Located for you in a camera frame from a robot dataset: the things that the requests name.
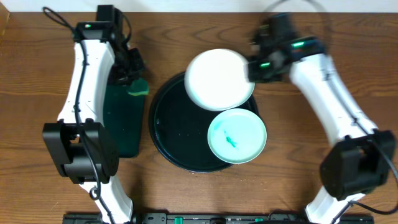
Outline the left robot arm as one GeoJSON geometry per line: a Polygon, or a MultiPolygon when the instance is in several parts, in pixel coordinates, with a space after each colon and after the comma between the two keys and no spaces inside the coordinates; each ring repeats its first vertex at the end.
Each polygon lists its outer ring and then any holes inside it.
{"type": "Polygon", "coordinates": [[[142,58],[129,39],[121,22],[76,25],[67,99],[42,132],[58,173],[88,192],[103,223],[133,218],[133,202],[117,171],[120,159],[138,155],[147,88],[142,58]]]}

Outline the white plate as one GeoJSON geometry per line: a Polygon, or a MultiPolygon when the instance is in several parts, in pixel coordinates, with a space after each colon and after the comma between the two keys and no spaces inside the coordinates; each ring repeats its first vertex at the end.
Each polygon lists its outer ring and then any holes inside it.
{"type": "Polygon", "coordinates": [[[189,63],[184,77],[188,97],[209,111],[242,105],[254,91],[248,78],[248,60],[230,49],[212,49],[189,63]]]}

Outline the green sponge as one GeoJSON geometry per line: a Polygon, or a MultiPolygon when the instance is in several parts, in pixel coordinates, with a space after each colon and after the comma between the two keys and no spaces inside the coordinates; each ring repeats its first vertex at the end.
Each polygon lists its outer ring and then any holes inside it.
{"type": "Polygon", "coordinates": [[[132,96],[142,96],[149,94],[149,84],[143,78],[134,80],[130,87],[127,89],[127,93],[132,96]]]}

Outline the green plate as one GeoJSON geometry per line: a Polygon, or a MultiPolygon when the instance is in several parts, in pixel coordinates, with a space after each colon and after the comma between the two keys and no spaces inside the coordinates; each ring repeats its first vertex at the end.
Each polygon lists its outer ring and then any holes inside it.
{"type": "Polygon", "coordinates": [[[233,108],[218,114],[207,133],[208,145],[220,160],[244,164],[255,159],[267,142],[267,129],[255,113],[233,108]]]}

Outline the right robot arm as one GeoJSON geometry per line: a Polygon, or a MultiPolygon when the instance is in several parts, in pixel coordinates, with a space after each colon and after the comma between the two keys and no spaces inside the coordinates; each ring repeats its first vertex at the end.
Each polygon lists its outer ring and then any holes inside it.
{"type": "Polygon", "coordinates": [[[353,205],[380,215],[396,208],[377,210],[360,202],[397,175],[392,162],[396,139],[380,131],[363,113],[336,71],[326,47],[316,37],[295,34],[256,35],[257,54],[249,60],[249,80],[254,83],[281,81],[283,75],[302,92],[320,120],[331,151],[320,165],[322,187],[305,207],[311,223],[339,223],[353,205]]]}

